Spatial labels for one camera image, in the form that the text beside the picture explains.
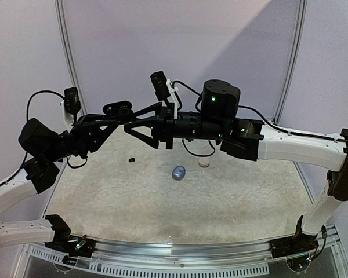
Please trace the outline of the purple earbud charging case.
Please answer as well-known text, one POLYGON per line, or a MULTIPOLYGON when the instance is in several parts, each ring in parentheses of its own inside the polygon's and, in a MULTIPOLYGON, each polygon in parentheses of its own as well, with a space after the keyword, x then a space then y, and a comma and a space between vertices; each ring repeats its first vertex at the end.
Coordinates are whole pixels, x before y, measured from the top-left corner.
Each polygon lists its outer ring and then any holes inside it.
POLYGON ((182 180, 186 175, 186 169, 183 166, 176 166, 172 171, 172 178, 176 181, 182 180))

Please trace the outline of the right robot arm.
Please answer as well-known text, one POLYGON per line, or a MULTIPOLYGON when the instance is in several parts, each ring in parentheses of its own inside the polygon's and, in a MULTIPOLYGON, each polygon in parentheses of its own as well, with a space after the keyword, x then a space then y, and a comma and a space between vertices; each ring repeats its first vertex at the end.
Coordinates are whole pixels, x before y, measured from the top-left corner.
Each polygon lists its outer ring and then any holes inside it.
POLYGON ((198 98, 198 112, 179 112, 164 102, 153 106, 154 116, 143 118, 138 112, 124 130, 153 148, 163 142, 171 149, 174 138, 214 140, 221 151, 235 158, 286 160, 327 169, 321 194, 299 220, 297 233, 289 238, 288 247, 299 253, 310 244, 310 236, 348 201, 348 129, 320 134, 278 127, 264 117, 238 119, 240 95, 240 89, 230 83, 210 79, 198 98))

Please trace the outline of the white round charging case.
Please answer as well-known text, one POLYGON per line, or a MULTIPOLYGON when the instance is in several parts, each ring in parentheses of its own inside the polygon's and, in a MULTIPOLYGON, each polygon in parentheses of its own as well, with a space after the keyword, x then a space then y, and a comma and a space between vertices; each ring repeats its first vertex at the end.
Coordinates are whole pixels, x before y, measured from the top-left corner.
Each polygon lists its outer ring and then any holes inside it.
POLYGON ((209 167, 210 160, 208 158, 199 158, 198 165, 203 168, 209 167))

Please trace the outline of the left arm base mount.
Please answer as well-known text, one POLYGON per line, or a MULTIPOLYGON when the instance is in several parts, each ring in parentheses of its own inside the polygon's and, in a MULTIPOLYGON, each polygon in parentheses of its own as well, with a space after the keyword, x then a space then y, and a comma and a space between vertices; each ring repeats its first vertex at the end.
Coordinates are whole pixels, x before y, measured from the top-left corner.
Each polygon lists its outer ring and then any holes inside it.
POLYGON ((96 241, 88 238, 87 235, 82 237, 69 236, 68 239, 52 241, 45 243, 45 247, 68 254, 69 257, 91 258, 95 250, 96 241))

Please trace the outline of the black oval charging case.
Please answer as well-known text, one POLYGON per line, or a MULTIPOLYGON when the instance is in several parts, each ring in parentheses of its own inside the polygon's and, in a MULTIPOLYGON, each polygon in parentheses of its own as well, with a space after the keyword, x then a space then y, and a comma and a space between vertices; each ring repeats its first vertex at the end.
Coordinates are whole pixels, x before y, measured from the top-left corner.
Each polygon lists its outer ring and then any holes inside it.
POLYGON ((127 100, 106 104, 102 111, 109 117, 127 117, 133 114, 132 103, 127 100))

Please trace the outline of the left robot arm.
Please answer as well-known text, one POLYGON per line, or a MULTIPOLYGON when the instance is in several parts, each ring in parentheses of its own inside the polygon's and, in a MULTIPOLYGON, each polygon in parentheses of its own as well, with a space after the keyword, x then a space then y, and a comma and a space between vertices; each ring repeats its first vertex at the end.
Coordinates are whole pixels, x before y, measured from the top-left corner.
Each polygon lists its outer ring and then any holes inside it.
MULTIPOLYGON (((51 188, 60 173, 56 162, 71 155, 87 160, 122 122, 115 116, 88 114, 70 131, 52 131, 31 118, 19 136, 21 147, 31 155, 12 176, 0 182, 0 213, 20 201, 51 188)), ((33 221, 0 222, 0 248, 33 242, 77 253, 83 238, 73 237, 66 222, 56 214, 33 221)))

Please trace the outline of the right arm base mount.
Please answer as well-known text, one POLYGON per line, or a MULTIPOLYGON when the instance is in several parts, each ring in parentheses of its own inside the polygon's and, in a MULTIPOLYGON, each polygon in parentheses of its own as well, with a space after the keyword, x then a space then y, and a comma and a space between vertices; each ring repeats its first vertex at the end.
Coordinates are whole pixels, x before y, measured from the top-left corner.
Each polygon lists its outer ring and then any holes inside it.
POLYGON ((317 233, 309 235, 302 229, 298 229, 292 236, 270 240, 269 247, 272 257, 281 258, 316 249, 319 246, 317 237, 317 233))

